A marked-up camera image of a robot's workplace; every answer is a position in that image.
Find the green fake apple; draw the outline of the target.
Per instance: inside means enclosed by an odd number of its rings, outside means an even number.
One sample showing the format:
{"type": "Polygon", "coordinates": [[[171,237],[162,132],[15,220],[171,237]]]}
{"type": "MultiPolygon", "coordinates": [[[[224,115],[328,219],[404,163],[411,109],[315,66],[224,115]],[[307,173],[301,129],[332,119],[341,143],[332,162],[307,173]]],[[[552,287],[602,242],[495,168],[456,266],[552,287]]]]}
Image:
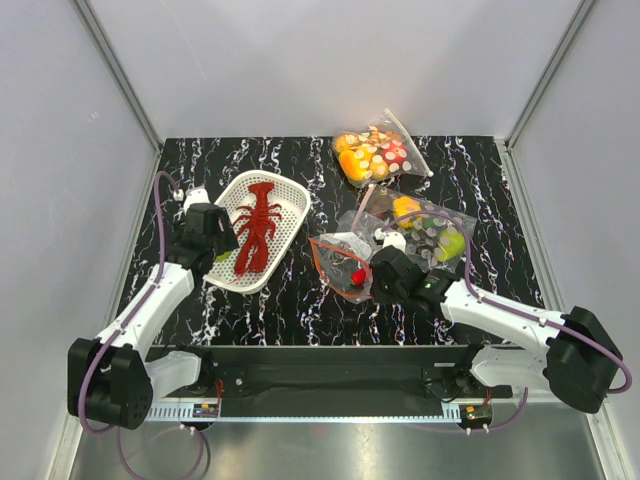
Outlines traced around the green fake apple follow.
{"type": "Polygon", "coordinates": [[[215,263],[224,262],[226,259],[230,257],[231,253],[232,253],[231,251],[227,251],[217,256],[215,259],[215,263]]]}

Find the red fake chili peppers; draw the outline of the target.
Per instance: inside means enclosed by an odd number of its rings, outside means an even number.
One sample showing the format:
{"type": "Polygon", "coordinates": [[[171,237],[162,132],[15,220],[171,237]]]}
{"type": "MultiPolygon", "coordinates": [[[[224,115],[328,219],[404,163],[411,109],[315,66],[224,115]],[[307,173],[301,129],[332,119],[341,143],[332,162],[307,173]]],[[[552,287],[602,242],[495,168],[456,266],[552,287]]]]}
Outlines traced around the red fake chili peppers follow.
{"type": "Polygon", "coordinates": [[[354,287],[362,287],[369,277],[369,271],[366,268],[360,268],[350,275],[350,284],[354,287]]]}

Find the red fake lobster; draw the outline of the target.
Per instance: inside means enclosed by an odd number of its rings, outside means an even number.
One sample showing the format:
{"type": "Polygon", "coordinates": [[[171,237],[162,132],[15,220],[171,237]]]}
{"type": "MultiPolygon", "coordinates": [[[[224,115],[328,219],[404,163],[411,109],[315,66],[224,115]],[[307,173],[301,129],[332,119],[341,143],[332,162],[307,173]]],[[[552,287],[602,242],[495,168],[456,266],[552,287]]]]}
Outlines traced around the red fake lobster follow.
{"type": "Polygon", "coordinates": [[[281,220],[281,205],[271,203],[270,193],[275,185],[270,181],[251,184],[248,191],[255,197],[255,205],[242,205],[239,210],[244,213],[233,223],[233,226],[241,223],[237,234],[247,234],[240,248],[234,265],[234,273],[237,277],[243,277],[248,273],[262,273],[269,260],[268,241],[273,240],[276,233],[276,220],[281,220]]]}

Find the clear red-zip bag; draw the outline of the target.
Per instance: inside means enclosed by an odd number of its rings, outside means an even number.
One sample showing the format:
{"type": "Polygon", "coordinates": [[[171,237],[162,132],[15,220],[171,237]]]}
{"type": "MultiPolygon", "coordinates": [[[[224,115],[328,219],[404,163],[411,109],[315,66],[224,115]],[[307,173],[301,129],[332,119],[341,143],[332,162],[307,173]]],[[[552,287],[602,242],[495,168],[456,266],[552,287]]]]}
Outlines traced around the clear red-zip bag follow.
{"type": "Polygon", "coordinates": [[[309,239],[314,266],[321,280],[345,300],[359,304],[371,298],[373,274],[370,262],[382,247],[374,240],[374,231],[384,222],[366,212],[347,211],[338,221],[336,232],[309,239]],[[362,287],[350,284],[350,275],[366,268],[370,277],[362,287]]]}

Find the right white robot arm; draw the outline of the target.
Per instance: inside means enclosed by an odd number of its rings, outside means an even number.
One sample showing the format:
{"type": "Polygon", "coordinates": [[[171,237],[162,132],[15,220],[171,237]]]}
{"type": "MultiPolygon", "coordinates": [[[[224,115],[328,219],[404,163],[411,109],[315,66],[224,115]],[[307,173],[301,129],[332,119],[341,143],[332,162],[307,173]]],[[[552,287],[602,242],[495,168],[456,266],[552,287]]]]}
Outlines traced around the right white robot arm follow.
{"type": "Polygon", "coordinates": [[[402,303],[427,319],[471,326],[509,342],[507,348],[480,348],[454,371],[463,395],[476,396],[487,387],[528,387],[595,414],[615,393],[616,374],[629,371],[599,319],[585,308],[563,313],[508,300],[466,277],[440,269],[424,272],[392,246],[376,253],[370,266],[375,302],[402,303]]]}

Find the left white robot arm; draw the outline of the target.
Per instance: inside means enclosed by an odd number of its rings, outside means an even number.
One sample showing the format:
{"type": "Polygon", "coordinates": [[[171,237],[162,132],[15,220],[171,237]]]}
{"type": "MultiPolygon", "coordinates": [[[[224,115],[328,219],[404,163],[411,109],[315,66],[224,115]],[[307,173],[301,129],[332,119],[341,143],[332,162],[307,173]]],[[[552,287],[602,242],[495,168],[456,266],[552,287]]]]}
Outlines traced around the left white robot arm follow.
{"type": "Polygon", "coordinates": [[[92,339],[78,338],[67,357],[67,409],[82,427],[138,428],[152,403],[183,387],[196,396],[215,386],[216,372],[200,354],[176,350],[149,361],[148,352],[177,307],[221,255],[237,249],[227,210],[190,205],[171,235],[160,235],[160,258],[145,286],[92,339]]]}

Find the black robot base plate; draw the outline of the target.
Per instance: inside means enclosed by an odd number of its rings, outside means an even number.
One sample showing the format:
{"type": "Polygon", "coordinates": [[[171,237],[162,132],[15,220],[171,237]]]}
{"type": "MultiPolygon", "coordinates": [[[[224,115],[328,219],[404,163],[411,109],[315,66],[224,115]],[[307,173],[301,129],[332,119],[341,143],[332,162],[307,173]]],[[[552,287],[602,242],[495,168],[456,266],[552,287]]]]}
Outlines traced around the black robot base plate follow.
{"type": "Polygon", "coordinates": [[[476,346],[189,346],[204,377],[173,391],[221,401],[235,421],[419,420],[444,404],[510,399],[470,373],[476,346]]]}

